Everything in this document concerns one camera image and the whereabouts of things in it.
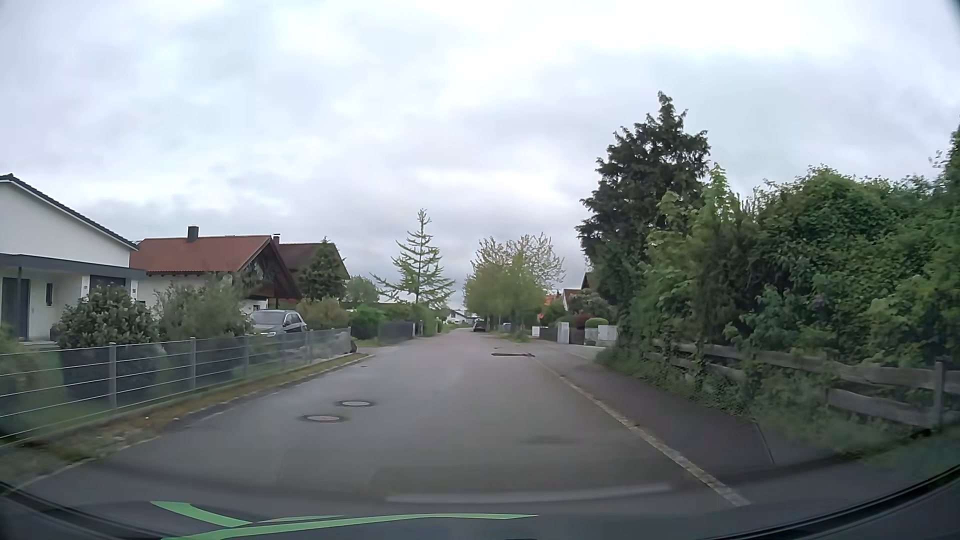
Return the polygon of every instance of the wire fence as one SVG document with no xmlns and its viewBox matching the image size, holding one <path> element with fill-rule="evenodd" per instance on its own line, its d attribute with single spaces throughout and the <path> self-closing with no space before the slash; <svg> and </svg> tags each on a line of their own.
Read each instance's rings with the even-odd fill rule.
<svg viewBox="0 0 960 540">
<path fill-rule="evenodd" d="M 0 355 L 0 448 L 349 352 L 347 328 Z"/>
</svg>

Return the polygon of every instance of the white house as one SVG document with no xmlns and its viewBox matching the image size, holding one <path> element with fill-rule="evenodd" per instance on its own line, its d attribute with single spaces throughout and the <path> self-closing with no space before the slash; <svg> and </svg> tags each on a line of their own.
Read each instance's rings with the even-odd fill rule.
<svg viewBox="0 0 960 540">
<path fill-rule="evenodd" d="M 143 270 L 136 244 L 55 201 L 13 174 L 0 176 L 0 323 L 47 341 L 63 309 L 98 285 L 136 298 Z"/>
</svg>

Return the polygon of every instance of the trimmed round bush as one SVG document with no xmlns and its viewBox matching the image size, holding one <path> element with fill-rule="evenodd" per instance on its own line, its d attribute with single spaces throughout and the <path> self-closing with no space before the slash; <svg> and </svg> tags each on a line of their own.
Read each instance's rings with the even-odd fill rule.
<svg viewBox="0 0 960 540">
<path fill-rule="evenodd" d="M 146 306 L 121 287 L 97 287 L 68 306 L 57 323 L 57 345 L 64 384 L 75 399 L 108 393 L 108 345 L 117 344 L 117 392 L 126 399 L 141 394 L 156 380 L 156 352 L 133 347 L 156 342 L 156 321 Z"/>
<path fill-rule="evenodd" d="M 591 317 L 584 323 L 584 328 L 597 328 L 600 325 L 608 325 L 610 321 L 603 317 Z"/>
</svg>

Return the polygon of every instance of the gray car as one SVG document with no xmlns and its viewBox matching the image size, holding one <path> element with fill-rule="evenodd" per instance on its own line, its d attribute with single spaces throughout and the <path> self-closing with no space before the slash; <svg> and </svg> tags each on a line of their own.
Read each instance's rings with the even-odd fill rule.
<svg viewBox="0 0 960 540">
<path fill-rule="evenodd" d="M 257 333 L 270 336 L 279 333 L 307 331 L 303 317 L 292 309 L 259 309 L 250 316 Z"/>
</svg>

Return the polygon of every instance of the evergreen tree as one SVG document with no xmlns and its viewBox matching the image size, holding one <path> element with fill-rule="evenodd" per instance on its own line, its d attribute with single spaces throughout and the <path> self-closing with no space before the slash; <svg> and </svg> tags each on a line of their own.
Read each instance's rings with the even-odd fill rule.
<svg viewBox="0 0 960 540">
<path fill-rule="evenodd" d="M 376 275 L 373 278 L 382 287 L 382 292 L 393 300 L 403 301 L 412 296 L 414 304 L 422 304 L 432 309 L 444 307 L 446 300 L 453 294 L 453 280 L 444 277 L 444 268 L 440 265 L 440 248 L 430 245 L 433 234 L 427 234 L 426 226 L 430 218 L 425 209 L 417 213 L 419 228 L 407 232 L 405 242 L 396 243 L 400 255 L 391 258 L 400 279 L 389 282 Z"/>
<path fill-rule="evenodd" d="M 601 296 L 624 311 L 640 289 L 640 265 L 651 231 L 667 224 L 658 205 L 677 195 L 676 205 L 700 205 L 701 178 L 707 173 L 707 132 L 684 132 L 686 111 L 677 114 L 673 100 L 658 93 L 660 113 L 647 114 L 632 131 L 621 128 L 607 158 L 597 159 L 600 183 L 581 202 L 591 216 L 577 226 L 584 253 L 594 266 Z"/>
<path fill-rule="evenodd" d="M 322 244 L 330 242 L 324 238 Z M 340 272 L 340 260 L 330 246 L 321 245 L 306 268 L 300 270 L 300 293 L 307 300 L 341 299 L 347 288 Z"/>
</svg>

